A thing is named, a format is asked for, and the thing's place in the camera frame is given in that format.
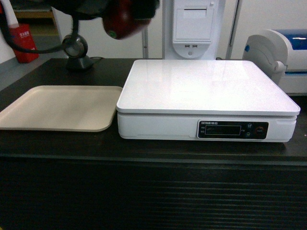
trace receipt printer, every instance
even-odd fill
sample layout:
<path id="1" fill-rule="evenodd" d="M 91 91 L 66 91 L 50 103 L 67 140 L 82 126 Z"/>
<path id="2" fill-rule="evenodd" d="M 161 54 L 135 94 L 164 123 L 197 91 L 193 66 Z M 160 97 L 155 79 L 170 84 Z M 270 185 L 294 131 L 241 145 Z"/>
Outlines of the receipt printer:
<path id="1" fill-rule="evenodd" d="M 307 30 L 262 30 L 248 38 L 243 60 L 254 62 L 285 93 L 307 93 Z"/>

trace black cable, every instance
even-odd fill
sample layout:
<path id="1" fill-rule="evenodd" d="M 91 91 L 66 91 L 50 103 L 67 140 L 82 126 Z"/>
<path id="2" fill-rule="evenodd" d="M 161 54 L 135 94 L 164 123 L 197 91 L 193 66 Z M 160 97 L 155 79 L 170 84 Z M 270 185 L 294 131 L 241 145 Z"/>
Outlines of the black cable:
<path id="1" fill-rule="evenodd" d="M 15 42 L 12 39 L 12 35 L 10 33 L 10 28 L 8 25 L 5 9 L 3 7 L 3 3 L 0 0 L 0 30 L 2 32 L 3 38 L 5 42 L 12 48 L 17 51 L 23 52 L 23 53 L 32 53 L 32 54 L 49 54 L 54 53 L 60 50 L 64 50 L 67 47 L 71 46 L 73 43 L 75 43 L 77 37 L 78 37 L 78 31 L 79 31 L 79 20 L 76 16 L 72 15 L 72 33 L 70 39 L 65 42 L 64 44 L 61 44 L 60 46 L 56 46 L 50 49 L 46 50 L 31 50 L 31 49 L 25 49 L 20 47 L 19 45 L 15 44 Z"/>

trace white wall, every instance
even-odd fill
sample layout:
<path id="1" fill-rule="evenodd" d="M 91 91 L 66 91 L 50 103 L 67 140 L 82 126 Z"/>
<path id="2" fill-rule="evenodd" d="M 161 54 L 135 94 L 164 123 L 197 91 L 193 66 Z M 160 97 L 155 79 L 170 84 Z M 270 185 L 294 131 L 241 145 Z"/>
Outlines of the white wall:
<path id="1" fill-rule="evenodd" d="M 10 1 L 9 0 L 2 0 L 2 3 L 3 3 L 3 7 L 5 8 L 5 12 L 6 12 L 6 16 L 8 18 L 9 25 L 18 23 Z M 12 48 L 10 48 L 5 43 L 1 32 L 0 32 L 0 50 L 1 50 L 1 52 L 0 52 L 0 63 L 3 63 L 5 61 L 10 60 L 10 59 L 15 57 L 15 54 L 14 54 Z"/>
<path id="2" fill-rule="evenodd" d="M 217 56 L 226 57 L 237 0 L 226 0 Z M 241 59 L 247 39 L 260 29 L 307 28 L 307 0 L 241 0 L 241 11 L 234 39 L 232 59 Z M 54 11 L 60 37 L 71 32 L 70 17 Z M 110 38 L 101 19 L 81 22 L 80 34 L 89 44 L 88 56 L 105 58 L 142 58 L 142 35 L 126 40 Z M 162 6 L 148 28 L 149 58 L 162 58 Z"/>

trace white scale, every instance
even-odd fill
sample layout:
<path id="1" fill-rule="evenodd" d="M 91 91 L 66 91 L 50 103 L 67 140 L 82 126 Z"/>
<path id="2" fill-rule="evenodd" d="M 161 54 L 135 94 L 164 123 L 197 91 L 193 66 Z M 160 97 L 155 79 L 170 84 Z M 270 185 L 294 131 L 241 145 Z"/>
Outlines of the white scale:
<path id="1" fill-rule="evenodd" d="M 137 60 L 117 103 L 123 138 L 287 142 L 300 108 L 255 64 Z"/>

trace beige tray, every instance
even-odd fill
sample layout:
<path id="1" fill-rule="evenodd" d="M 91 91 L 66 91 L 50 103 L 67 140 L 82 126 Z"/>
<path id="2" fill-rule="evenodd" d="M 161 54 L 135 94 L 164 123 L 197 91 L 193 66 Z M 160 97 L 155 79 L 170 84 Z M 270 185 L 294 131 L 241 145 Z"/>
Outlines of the beige tray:
<path id="1" fill-rule="evenodd" d="M 0 113 L 0 129 L 99 132 L 113 120 L 122 88 L 38 86 Z"/>

